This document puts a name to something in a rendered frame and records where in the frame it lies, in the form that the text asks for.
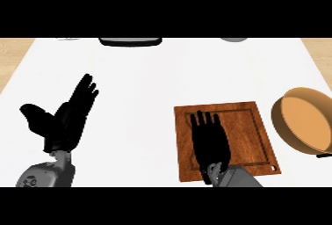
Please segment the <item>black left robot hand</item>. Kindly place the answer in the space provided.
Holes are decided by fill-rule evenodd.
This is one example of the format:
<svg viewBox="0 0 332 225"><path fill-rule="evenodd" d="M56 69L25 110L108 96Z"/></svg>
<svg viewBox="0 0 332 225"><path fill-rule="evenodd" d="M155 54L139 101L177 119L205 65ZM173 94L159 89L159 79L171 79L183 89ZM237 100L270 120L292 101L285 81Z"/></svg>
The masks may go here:
<svg viewBox="0 0 332 225"><path fill-rule="evenodd" d="M32 104L19 108L29 131L44 138L46 153L63 150L71 152L80 143L87 116L99 95L91 75L85 74L75 87L69 100L60 105L55 114Z"/></svg>

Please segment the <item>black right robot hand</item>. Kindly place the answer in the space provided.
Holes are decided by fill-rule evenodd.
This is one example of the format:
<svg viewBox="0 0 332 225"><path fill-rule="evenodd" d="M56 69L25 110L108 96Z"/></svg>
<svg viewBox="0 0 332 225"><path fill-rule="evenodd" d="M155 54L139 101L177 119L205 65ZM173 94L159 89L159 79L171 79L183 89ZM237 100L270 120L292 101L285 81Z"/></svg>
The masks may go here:
<svg viewBox="0 0 332 225"><path fill-rule="evenodd" d="M198 111L190 115L192 143L199 165L199 172L206 185L215 181L209 177L209 167L220 164L220 172L227 170L230 164L230 145L220 116Z"/></svg>

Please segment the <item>brown wooden cutting board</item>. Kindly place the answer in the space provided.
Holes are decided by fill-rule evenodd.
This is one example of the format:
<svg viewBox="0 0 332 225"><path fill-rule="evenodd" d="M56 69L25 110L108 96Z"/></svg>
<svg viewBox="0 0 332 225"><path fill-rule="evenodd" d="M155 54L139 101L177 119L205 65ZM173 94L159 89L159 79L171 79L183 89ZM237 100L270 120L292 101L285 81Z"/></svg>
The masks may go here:
<svg viewBox="0 0 332 225"><path fill-rule="evenodd" d="M177 162L181 182L202 179L192 144L190 115L198 111L220 116L230 143L230 165L240 166L254 176L280 174L273 147L254 102L176 106Z"/></svg>

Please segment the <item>tan orange pot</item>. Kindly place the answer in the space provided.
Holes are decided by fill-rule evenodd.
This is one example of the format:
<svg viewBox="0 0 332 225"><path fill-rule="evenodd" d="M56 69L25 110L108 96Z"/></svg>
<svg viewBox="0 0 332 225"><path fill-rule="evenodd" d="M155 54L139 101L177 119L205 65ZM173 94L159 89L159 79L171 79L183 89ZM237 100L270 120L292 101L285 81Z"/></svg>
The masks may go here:
<svg viewBox="0 0 332 225"><path fill-rule="evenodd" d="M305 87L291 89L273 104L271 120L295 150L319 158L332 156L332 97Z"/></svg>

